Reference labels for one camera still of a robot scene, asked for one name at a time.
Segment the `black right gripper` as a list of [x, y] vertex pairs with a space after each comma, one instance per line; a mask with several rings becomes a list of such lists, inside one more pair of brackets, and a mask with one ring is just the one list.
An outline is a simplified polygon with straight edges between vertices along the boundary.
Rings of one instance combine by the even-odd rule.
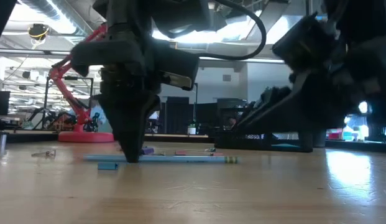
[[237, 131], [340, 128], [362, 101], [386, 102], [386, 37], [350, 43], [336, 22], [305, 16], [272, 47], [292, 70], [293, 86], [263, 93]]

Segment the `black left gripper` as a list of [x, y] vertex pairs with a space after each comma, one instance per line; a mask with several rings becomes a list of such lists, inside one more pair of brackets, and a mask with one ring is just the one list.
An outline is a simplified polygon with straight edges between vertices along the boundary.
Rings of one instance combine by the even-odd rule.
[[160, 51], [163, 43], [149, 40], [81, 42], [70, 52], [71, 67], [87, 76], [102, 66], [97, 99], [127, 162], [137, 163], [149, 116], [160, 108]]

